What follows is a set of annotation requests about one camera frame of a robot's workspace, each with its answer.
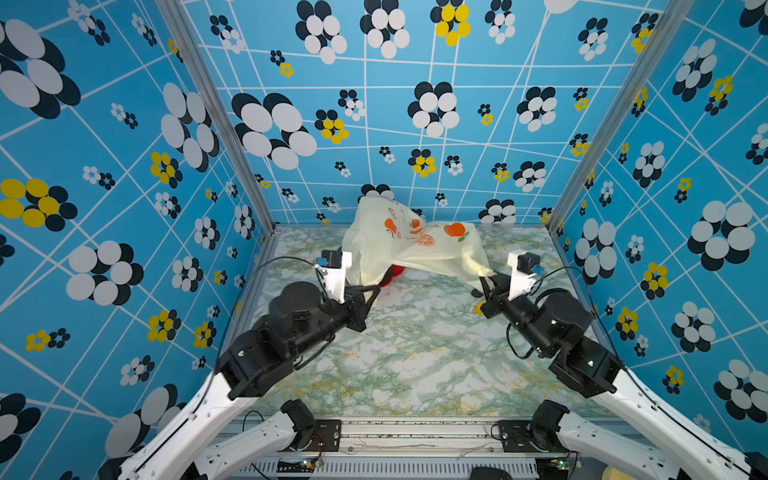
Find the red flower-shaped plate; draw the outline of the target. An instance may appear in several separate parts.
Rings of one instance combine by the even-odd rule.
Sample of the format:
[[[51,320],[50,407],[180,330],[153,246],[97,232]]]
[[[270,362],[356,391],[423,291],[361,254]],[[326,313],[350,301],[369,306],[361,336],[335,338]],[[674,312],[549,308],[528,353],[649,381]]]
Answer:
[[[390,266],[384,274],[384,277],[379,282],[380,287],[389,285],[393,279],[401,276],[405,272],[405,268],[398,265]]]

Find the translucent cream plastic bag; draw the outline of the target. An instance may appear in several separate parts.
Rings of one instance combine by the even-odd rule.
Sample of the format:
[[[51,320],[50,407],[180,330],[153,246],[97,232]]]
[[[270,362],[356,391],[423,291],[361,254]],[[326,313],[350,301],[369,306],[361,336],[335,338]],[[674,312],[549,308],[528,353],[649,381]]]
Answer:
[[[347,280],[357,285],[380,283],[392,266],[455,277],[473,288],[494,275],[473,224],[427,222],[385,198],[360,200],[341,250],[352,255]]]

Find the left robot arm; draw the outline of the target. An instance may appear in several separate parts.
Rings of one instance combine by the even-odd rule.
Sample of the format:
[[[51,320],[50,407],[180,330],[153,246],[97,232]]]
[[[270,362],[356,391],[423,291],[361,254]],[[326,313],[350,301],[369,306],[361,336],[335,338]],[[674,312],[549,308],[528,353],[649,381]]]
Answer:
[[[289,400],[255,427],[226,440],[218,435],[274,385],[296,371],[304,354],[348,328],[362,332],[377,285],[350,286],[341,300],[313,283],[294,282],[265,315],[220,354],[194,399],[147,445],[106,461],[101,479],[226,479],[265,456],[302,448],[316,419],[306,404]]]

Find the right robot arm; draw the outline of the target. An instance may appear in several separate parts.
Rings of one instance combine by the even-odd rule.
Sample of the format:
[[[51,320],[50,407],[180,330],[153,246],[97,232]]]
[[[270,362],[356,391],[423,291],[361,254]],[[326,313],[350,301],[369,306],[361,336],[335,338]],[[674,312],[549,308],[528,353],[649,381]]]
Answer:
[[[504,316],[531,353],[550,360],[549,369],[562,384],[610,410],[645,439],[629,439],[545,400],[528,427],[538,449],[581,453],[634,479],[766,478],[765,456],[716,439],[589,338],[593,317],[568,290],[548,289],[532,298],[534,277],[518,273],[483,277],[480,284],[486,318]]]

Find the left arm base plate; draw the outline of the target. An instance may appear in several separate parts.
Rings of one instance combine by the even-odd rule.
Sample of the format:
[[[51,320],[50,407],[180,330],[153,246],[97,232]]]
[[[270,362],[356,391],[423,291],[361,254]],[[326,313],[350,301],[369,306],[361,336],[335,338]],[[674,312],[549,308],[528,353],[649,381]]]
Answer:
[[[302,433],[289,445],[292,452],[338,452],[340,448],[342,421],[320,419],[315,422],[311,433]]]

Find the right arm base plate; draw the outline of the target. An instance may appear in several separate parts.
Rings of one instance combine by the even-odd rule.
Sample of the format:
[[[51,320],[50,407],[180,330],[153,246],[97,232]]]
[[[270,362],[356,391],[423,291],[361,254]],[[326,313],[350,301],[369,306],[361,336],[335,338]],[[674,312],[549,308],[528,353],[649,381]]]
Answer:
[[[553,431],[532,426],[527,420],[499,420],[491,427],[491,436],[505,453],[565,454],[568,449]]]

